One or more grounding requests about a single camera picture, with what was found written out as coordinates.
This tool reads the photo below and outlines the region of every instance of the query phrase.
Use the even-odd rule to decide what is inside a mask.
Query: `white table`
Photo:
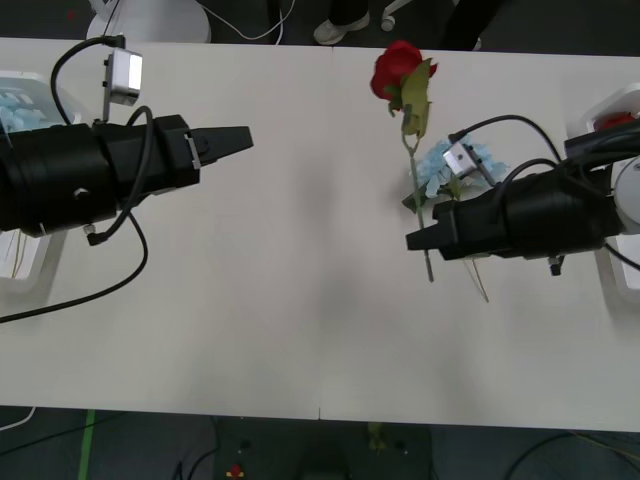
[[[69,45],[0,40],[0,63],[47,73]],[[554,279],[544,261],[483,260],[489,305],[459,262],[434,254],[426,281],[404,243],[417,222],[399,205],[399,119],[368,90],[380,51],[135,49],[154,114],[249,125],[256,146],[138,209],[151,261],[134,284],[0,328],[0,404],[640,430],[640,309],[603,295],[593,254],[569,257]],[[435,56],[425,149],[503,113],[530,116],[560,144],[574,74],[640,74],[633,59]],[[101,61],[85,53],[61,79],[95,112]],[[475,137],[512,165],[548,154],[517,124]],[[110,285],[139,256],[130,228],[94,249],[71,232],[46,301]],[[45,295],[0,305],[20,311]]]

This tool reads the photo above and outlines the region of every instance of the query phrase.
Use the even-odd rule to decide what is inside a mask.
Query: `floor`
[[[203,0],[210,8],[247,35],[268,28],[264,0]],[[285,8],[288,0],[283,0]],[[286,23],[282,43],[311,45],[313,29],[322,22],[329,0],[298,0]],[[416,0],[396,17],[396,28],[385,33],[380,15],[388,0],[370,0],[374,21],[353,33],[341,45],[384,47],[405,38],[423,49],[437,48],[450,0]],[[0,36],[83,38],[92,18],[87,0],[20,0],[5,2],[0,15]],[[482,49],[497,52],[531,52],[581,55],[640,55],[633,40],[637,0],[510,0],[482,35]],[[214,43],[246,43],[233,31],[211,19]],[[0,408],[0,425],[23,418],[28,409]],[[98,412],[109,419],[116,412]],[[566,432],[540,429],[505,429],[464,426],[385,425],[381,435],[386,448],[369,447],[368,426],[344,422],[301,422],[217,418],[190,415],[128,413],[97,425],[90,444],[87,475],[83,475],[83,431],[56,437],[6,453],[16,446],[52,433],[85,424],[86,411],[38,409],[27,424],[0,433],[0,478],[40,479],[171,479],[183,477],[204,452],[220,447],[205,459],[191,480],[225,478],[236,462],[248,478],[295,478],[298,466],[310,452],[325,463],[344,462],[352,478],[442,480],[497,479],[537,442]],[[594,434],[614,449],[640,455],[636,434]],[[437,477],[430,475],[430,465]],[[632,479],[640,471],[619,454],[569,435],[545,445],[514,472],[524,479]]]

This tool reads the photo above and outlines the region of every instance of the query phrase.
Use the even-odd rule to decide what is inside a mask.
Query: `flower stem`
[[[416,168],[416,158],[415,154],[418,150],[418,145],[420,145],[420,137],[418,137],[418,141],[415,146],[412,148],[407,143],[407,138],[404,136],[404,132],[402,132],[402,144],[404,148],[406,148],[409,153],[409,162],[411,163],[411,178],[413,179],[413,201],[416,204],[416,214],[418,215],[418,225],[420,229],[424,228],[424,217],[422,216],[422,202],[420,201],[420,185],[418,184],[418,169]],[[433,268],[431,267],[431,259],[429,258],[429,250],[424,251],[424,261],[427,265],[427,275],[429,276],[429,281],[433,283]]]

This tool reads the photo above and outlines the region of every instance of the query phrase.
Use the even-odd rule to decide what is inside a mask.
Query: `shoe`
[[[362,30],[369,25],[370,20],[371,16],[369,12],[360,20],[356,20],[349,25],[334,25],[330,20],[326,20],[313,32],[313,38],[320,45],[335,45],[342,40],[347,33]]]

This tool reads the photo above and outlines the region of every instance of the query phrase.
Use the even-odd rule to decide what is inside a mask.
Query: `wire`
[[[282,40],[283,34],[284,34],[284,24],[282,23],[282,10],[280,10],[280,34],[278,35],[278,40],[276,40],[276,45],[280,45],[280,41]]]
[[[101,423],[107,423],[110,422],[111,420],[115,420],[117,418],[122,417],[123,415],[126,415],[127,412],[122,412],[122,413],[118,413],[116,415],[111,415],[110,417],[107,418],[103,418],[102,420],[97,420],[93,423],[88,423],[86,425],[82,425],[81,427],[76,427],[76,428],[70,428],[69,430],[63,430],[62,432],[58,432],[58,433],[54,433],[51,435],[47,435],[41,438],[38,438],[37,440],[33,440],[31,442],[27,442],[27,443],[23,443],[22,445],[18,445],[17,447],[13,447],[13,448],[9,448],[8,450],[3,450],[0,452],[0,457],[4,457],[5,455],[9,455],[11,453],[20,451],[20,450],[24,450],[25,448],[29,448],[32,447],[34,445],[37,445],[39,443],[42,442],[46,442],[48,440],[53,440],[54,438],[58,438],[58,437],[62,437],[64,435],[69,435],[70,433],[75,433],[75,432],[79,432],[82,431],[86,428],[89,427],[95,427],[96,425],[100,425]]]
[[[53,66],[53,70],[51,71],[51,80],[49,82],[51,85],[51,96],[53,97],[53,102],[56,104],[56,108],[58,109],[58,112],[60,112],[60,116],[62,117],[62,120],[66,125],[71,125],[71,120],[69,120],[67,113],[64,111],[62,102],[60,102],[60,97],[58,96],[58,74],[60,73],[60,70],[62,69],[64,64],[67,63],[71,57],[73,57],[77,53],[80,53],[86,48],[93,47],[94,45],[106,45],[108,47],[114,48],[121,47],[124,45],[124,37],[122,35],[118,35],[116,37],[102,36],[89,38],[84,42],[80,42],[79,44],[71,47],[68,52],[62,55]]]
[[[151,109],[143,105],[135,112],[133,112],[133,115],[131,115],[131,118],[129,118],[129,121],[127,122],[127,127],[132,126],[142,114],[147,117],[147,128],[145,129],[145,136],[142,143],[140,166],[138,167],[138,173],[133,183],[133,187],[131,188],[131,193],[129,194],[129,198],[127,198],[127,201],[122,207],[122,211],[118,215],[118,218],[116,218],[116,220],[105,232],[90,233],[89,235],[87,235],[87,239],[89,240],[90,245],[99,245],[109,240],[113,236],[113,234],[116,233],[122,226],[124,221],[131,213],[133,207],[138,204],[140,194],[142,193],[142,187],[144,187],[144,182],[147,179],[149,164],[151,163],[151,148],[153,146],[153,114],[151,113]]]
[[[6,315],[4,317],[0,317],[0,324],[15,322],[16,320],[22,320],[24,318],[36,317],[38,315],[44,315],[46,313],[53,313],[60,310],[64,310],[66,308],[76,307],[78,305],[82,305],[84,303],[97,300],[98,298],[102,298],[106,295],[109,295],[110,293],[115,292],[116,290],[120,290],[122,287],[129,285],[133,280],[135,280],[138,277],[138,275],[140,275],[140,273],[142,273],[142,271],[144,270],[144,267],[147,266],[147,261],[149,260],[149,247],[147,245],[147,239],[145,238],[144,233],[140,228],[140,225],[138,225],[138,222],[136,221],[132,213],[129,214],[129,219],[133,224],[133,228],[136,229],[136,232],[140,237],[140,243],[142,243],[142,261],[140,262],[140,265],[138,265],[138,268],[136,268],[131,275],[129,275],[127,278],[125,278],[121,282],[118,282],[109,288],[105,288],[100,292],[87,295],[85,297],[80,297],[75,300],[70,300],[68,302],[62,302],[55,305],[50,305],[48,307],[36,308],[35,310],[29,310],[22,313],[15,313],[13,315]]]
[[[482,122],[476,123],[475,125],[471,125],[470,127],[467,127],[464,130],[460,130],[458,133],[450,135],[449,138],[451,140],[451,143],[456,143],[460,141],[465,135],[473,132],[474,130],[478,130],[479,128],[486,127],[487,125],[491,125],[493,123],[505,122],[508,120],[524,122],[527,125],[529,125],[531,128],[533,128],[544,139],[545,143],[553,153],[553,156],[556,159],[556,161],[558,163],[562,161],[562,158],[560,157],[560,154],[558,153],[558,150],[556,149],[555,145],[551,141],[551,138],[549,138],[549,135],[547,135],[546,132],[542,129],[542,127],[540,127],[540,125],[538,125],[536,122],[528,119],[527,117],[523,117],[522,115],[500,115],[498,117],[489,118]]]
[[[12,423],[11,425],[5,425],[4,427],[0,427],[0,432],[4,432],[6,430],[11,430],[12,428],[19,427],[20,425],[24,425],[29,420],[31,420],[31,417],[33,417],[34,413],[36,413],[36,407],[31,407],[31,411],[29,412],[29,414],[26,417],[24,417],[19,422]]]
[[[200,464],[204,462],[208,457],[215,454],[222,447],[222,443],[220,442],[220,436],[218,434],[218,428],[216,427],[216,421],[214,420],[213,417],[209,417],[209,419],[211,420],[211,426],[213,427],[213,434],[216,439],[216,444],[215,444],[216,446],[211,450],[206,451],[205,453],[203,453],[198,457],[198,459],[194,462],[193,467],[191,467],[191,470],[189,471],[187,480],[193,480],[193,476],[196,474],[196,471],[198,470],[198,467],[200,466]],[[178,462],[178,466],[176,467],[176,470],[173,474],[172,480],[176,480],[176,479],[183,480],[182,461]]]
[[[626,263],[631,268],[635,268],[636,270],[638,270],[640,272],[640,264],[637,264],[636,262],[634,262],[630,258],[625,257],[623,254],[621,254],[619,251],[617,251],[615,248],[613,248],[610,243],[605,242],[604,248],[606,248],[611,255],[616,257],[622,263]]]
[[[493,197],[493,204],[495,207],[496,218],[500,214],[500,205],[502,204],[502,199],[506,195],[507,188],[509,188],[509,185],[511,185],[511,182],[513,182],[513,180],[518,175],[520,175],[523,171],[527,170],[528,168],[535,167],[536,165],[548,165],[551,168],[556,168],[558,166],[557,163],[554,163],[547,158],[536,158],[534,160],[529,160],[527,162],[524,162],[518,165],[516,168],[514,168],[509,173],[509,175],[507,175],[507,178],[505,178],[502,183],[500,183],[498,186],[495,187],[497,191],[496,191],[495,197]]]
[[[640,456],[638,456],[638,455],[636,455],[634,453],[628,452],[626,450],[622,450],[620,448],[612,447],[608,443],[601,442],[599,440],[596,440],[595,438],[589,437],[588,435],[581,435],[581,434],[576,433],[576,432],[571,432],[571,434],[575,435],[576,437],[578,437],[581,440],[584,440],[585,442],[591,443],[591,444],[596,445],[598,447],[605,448],[607,450],[611,450],[612,452],[619,453],[620,455],[624,455],[627,458],[633,458],[634,460],[640,460]]]
[[[104,27],[104,32],[102,33],[103,37],[107,36],[107,30],[109,30],[109,24],[111,23],[111,20],[113,19],[113,14],[116,13],[116,10],[118,9],[118,5],[120,5],[120,0],[116,0],[116,4],[113,7],[113,10],[111,10],[111,15],[109,15],[109,20],[107,21],[107,25]]]
[[[238,30],[236,27],[234,27],[233,25],[231,25],[229,22],[227,22],[224,18],[222,18],[220,15],[218,15],[217,13],[215,13],[213,10],[211,10],[209,7],[205,7],[204,5],[200,4],[200,6],[206,10],[207,12],[209,12],[211,15],[213,15],[214,17],[216,17],[218,20],[220,20],[222,23],[224,23],[227,27],[229,27],[230,29],[232,29],[234,32],[236,32],[238,35],[240,35],[242,38],[244,38],[245,40],[260,40],[263,37],[266,37],[267,35],[269,35],[271,32],[273,32],[276,28],[278,28],[280,25],[283,25],[284,22],[287,20],[287,18],[289,18],[289,15],[291,15],[291,12],[293,11],[293,7],[296,4],[296,0],[292,0],[291,1],[291,6],[289,7],[289,11],[287,12],[287,14],[284,16],[284,18],[282,20],[280,20],[278,23],[276,23],[273,27],[271,27],[269,30],[267,30],[266,32],[264,32],[262,35],[258,35],[257,37],[247,37],[244,33],[242,33],[240,30]]]
[[[518,467],[520,466],[520,464],[522,462],[524,462],[527,458],[529,458],[529,456],[531,454],[533,454],[534,452],[536,452],[537,450],[541,449],[542,447],[544,447],[545,445],[548,445],[550,443],[556,442],[558,440],[562,440],[564,438],[569,438],[572,437],[573,434],[572,433],[561,433],[560,435],[555,435],[553,437],[549,437],[545,440],[542,440],[538,443],[536,443],[535,445],[533,445],[532,447],[530,447],[529,449],[527,449],[522,455],[520,455],[515,462],[513,462],[511,464],[511,466],[509,467],[509,469],[507,470],[507,472],[504,474],[503,479],[504,480],[511,480],[513,478],[513,474],[515,473],[515,471],[518,469]]]
[[[505,473],[503,479],[504,480],[511,480],[513,478],[514,473],[516,472],[516,470],[518,469],[518,467],[522,464],[522,462],[524,462],[530,455],[532,455],[533,453],[535,453],[537,450],[539,450],[540,448],[544,447],[545,445],[548,445],[550,443],[556,442],[558,440],[562,440],[564,438],[569,438],[569,437],[577,437],[580,438],[586,442],[591,443],[592,445],[598,446],[600,448],[604,448],[606,450],[611,451],[613,454],[615,454],[618,458],[620,458],[621,460],[623,460],[627,465],[629,465],[631,468],[633,468],[636,473],[638,473],[640,475],[640,468],[638,468],[638,466],[633,463],[631,460],[629,460],[630,458],[636,459],[636,460],[640,460],[640,456],[637,456],[635,454],[632,454],[630,452],[627,452],[625,450],[621,450],[615,447],[612,447],[609,444],[606,444],[604,442],[600,442],[598,440],[595,440],[587,435],[580,435],[578,433],[575,432],[569,432],[569,433],[561,433],[560,435],[555,435],[553,437],[549,437],[545,440],[542,440],[538,443],[536,443],[535,445],[533,445],[532,447],[530,447],[529,449],[527,449],[522,455],[520,455],[515,462],[513,462],[511,464],[511,466],[509,467],[509,469],[507,470],[507,472]]]

